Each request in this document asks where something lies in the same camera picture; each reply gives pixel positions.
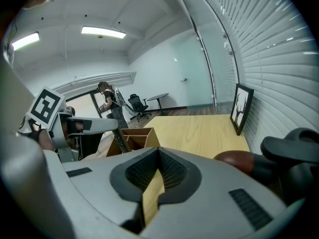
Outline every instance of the glass wall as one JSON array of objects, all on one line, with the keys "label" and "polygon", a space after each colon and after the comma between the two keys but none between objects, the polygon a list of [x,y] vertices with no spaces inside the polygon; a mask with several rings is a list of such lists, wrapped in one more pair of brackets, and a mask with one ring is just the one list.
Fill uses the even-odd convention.
[{"label": "glass wall", "polygon": [[213,106],[209,68],[197,34],[186,31],[169,40],[171,55],[180,70],[187,107]]},{"label": "glass wall", "polygon": [[228,54],[229,43],[203,0],[184,0],[187,10],[202,37],[212,68],[219,114],[229,114],[234,101],[236,77],[234,60]]}]

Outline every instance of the cardboard box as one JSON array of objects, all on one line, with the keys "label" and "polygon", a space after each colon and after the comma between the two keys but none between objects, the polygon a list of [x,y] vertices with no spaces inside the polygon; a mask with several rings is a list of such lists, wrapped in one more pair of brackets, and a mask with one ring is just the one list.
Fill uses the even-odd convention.
[{"label": "cardboard box", "polygon": [[[124,139],[128,142],[131,150],[138,150],[146,147],[160,147],[160,142],[155,130],[151,128],[128,128],[122,129]],[[107,157],[122,154],[115,139],[113,139]]]}]

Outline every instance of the white ceiling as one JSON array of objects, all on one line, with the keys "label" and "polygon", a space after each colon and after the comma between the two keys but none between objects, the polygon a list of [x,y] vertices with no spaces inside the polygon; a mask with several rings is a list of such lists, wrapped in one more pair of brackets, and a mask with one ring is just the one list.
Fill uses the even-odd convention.
[{"label": "white ceiling", "polygon": [[[135,43],[145,42],[151,26],[167,17],[170,24],[180,12],[176,0],[56,0],[23,9],[16,19],[17,33],[12,42],[36,31],[40,41],[16,51],[14,61],[26,68],[38,60],[65,56],[65,52],[120,52],[127,56]],[[127,35],[124,39],[107,36],[99,39],[81,34],[84,25],[118,28]]]}]

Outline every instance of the woman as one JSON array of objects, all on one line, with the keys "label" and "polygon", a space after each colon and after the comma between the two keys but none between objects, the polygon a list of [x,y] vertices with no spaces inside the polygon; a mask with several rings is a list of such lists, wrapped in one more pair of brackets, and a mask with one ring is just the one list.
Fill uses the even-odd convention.
[{"label": "woman", "polygon": [[119,122],[120,129],[129,128],[124,119],[122,107],[116,104],[116,98],[114,95],[115,91],[112,89],[112,86],[109,85],[107,82],[100,82],[98,88],[99,91],[105,96],[105,110],[111,109],[113,117]]}]

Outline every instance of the round table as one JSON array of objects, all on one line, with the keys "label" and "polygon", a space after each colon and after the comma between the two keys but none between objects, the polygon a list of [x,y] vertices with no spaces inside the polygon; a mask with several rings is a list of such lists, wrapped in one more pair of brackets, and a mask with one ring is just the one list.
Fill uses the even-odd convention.
[{"label": "round table", "polygon": [[155,97],[152,97],[152,98],[147,99],[147,101],[153,101],[153,100],[155,100],[155,99],[158,101],[158,103],[159,103],[159,108],[160,108],[160,115],[162,115],[162,116],[164,116],[165,114],[164,114],[163,109],[161,108],[161,105],[160,105],[160,98],[166,97],[167,95],[168,95],[168,93],[164,93],[164,94],[160,94],[160,95],[158,95],[158,96],[155,96]]}]

